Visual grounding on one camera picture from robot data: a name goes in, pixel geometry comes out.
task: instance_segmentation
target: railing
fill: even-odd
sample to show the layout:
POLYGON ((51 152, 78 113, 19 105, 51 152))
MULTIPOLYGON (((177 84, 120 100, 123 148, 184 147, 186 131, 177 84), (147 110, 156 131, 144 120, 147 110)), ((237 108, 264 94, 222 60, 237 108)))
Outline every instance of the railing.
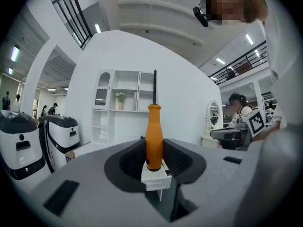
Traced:
POLYGON ((92 33, 78 0, 52 0, 52 3, 74 40, 84 49, 92 33))
POLYGON ((266 41, 262 42, 255 48, 248 51, 232 63, 218 70, 216 73, 209 76, 215 84, 226 82, 235 78, 246 71, 256 68, 259 65, 267 62, 267 46, 266 41))

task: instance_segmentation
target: white cabinet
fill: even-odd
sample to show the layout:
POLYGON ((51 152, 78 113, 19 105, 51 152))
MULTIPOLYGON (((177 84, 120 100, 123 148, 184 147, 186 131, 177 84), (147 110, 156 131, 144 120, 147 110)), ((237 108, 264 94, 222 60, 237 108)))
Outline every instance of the white cabinet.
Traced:
POLYGON ((92 98, 92 109, 109 109, 114 73, 114 70, 102 70, 99 72, 92 98))
POLYGON ((97 75, 91 142, 108 147, 145 136, 153 99, 153 72, 103 70, 97 75), (116 93, 125 93, 123 110, 116 93))

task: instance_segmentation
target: oval mirror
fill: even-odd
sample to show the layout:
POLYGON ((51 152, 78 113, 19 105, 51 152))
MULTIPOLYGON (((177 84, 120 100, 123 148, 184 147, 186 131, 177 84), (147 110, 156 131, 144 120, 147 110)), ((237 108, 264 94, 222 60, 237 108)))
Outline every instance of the oval mirror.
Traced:
POLYGON ((209 109, 209 118, 212 125, 216 125, 219 119, 219 107, 216 103, 212 103, 209 109))

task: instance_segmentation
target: black slot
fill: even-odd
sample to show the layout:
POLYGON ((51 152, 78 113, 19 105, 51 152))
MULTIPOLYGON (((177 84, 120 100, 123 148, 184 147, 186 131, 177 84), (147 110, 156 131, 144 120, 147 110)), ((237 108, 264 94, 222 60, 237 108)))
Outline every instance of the black slot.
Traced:
POLYGON ((23 150, 23 149, 28 149, 28 148, 30 148, 30 143, 29 143, 28 140, 16 143, 16 150, 17 151, 20 151, 20 150, 23 150))
POLYGON ((232 163, 235 163, 235 164, 240 164, 242 159, 239 159, 239 158, 235 158, 235 157, 225 157, 223 159, 224 161, 229 161, 229 162, 232 162, 232 163))
POLYGON ((68 204, 69 200, 78 188, 79 183, 66 180, 52 194, 52 196, 43 204, 53 214, 59 216, 68 204))
POLYGON ((70 137, 76 135, 76 131, 70 132, 70 137))

